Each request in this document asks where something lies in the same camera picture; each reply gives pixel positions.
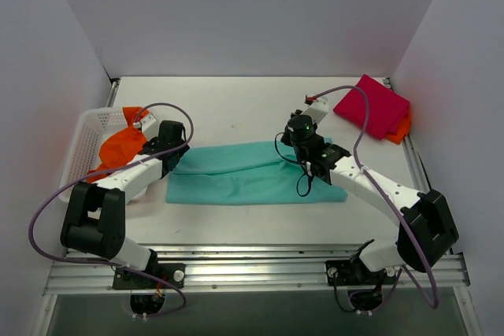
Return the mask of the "teal t-shirt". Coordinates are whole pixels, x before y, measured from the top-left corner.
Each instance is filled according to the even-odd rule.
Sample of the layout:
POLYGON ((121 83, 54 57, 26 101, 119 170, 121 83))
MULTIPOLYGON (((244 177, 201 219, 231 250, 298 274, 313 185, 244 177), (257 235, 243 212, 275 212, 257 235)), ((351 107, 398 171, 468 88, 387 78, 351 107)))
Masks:
POLYGON ((319 179, 307 192, 291 147, 274 141, 188 150, 169 173, 165 201, 183 205, 286 205, 344 202, 347 192, 319 179))

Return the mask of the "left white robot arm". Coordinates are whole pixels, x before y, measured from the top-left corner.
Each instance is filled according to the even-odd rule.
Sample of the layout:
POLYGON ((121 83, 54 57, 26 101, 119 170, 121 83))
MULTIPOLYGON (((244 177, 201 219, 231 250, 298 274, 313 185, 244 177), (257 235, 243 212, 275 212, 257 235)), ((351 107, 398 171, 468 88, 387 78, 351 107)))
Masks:
POLYGON ((131 268, 133 282, 141 288, 152 287, 159 277, 158 256, 126 237, 126 205, 167 176, 188 150, 184 125, 164 120, 157 135, 134 156, 138 165, 94 183, 77 183, 70 194, 61 244, 131 268))

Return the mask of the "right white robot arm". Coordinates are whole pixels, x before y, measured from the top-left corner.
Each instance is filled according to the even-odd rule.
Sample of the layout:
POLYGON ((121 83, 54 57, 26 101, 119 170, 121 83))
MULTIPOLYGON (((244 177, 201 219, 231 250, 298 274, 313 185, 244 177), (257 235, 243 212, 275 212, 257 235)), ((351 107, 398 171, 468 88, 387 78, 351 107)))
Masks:
POLYGON ((295 152, 296 162, 310 179, 340 187, 382 212, 398 228, 390 241, 373 239, 352 257, 354 280, 369 282, 378 271, 407 265, 426 272, 458 241, 459 233, 447 199, 403 186, 357 162, 350 151, 317 133, 313 111, 291 114, 281 141, 295 152))

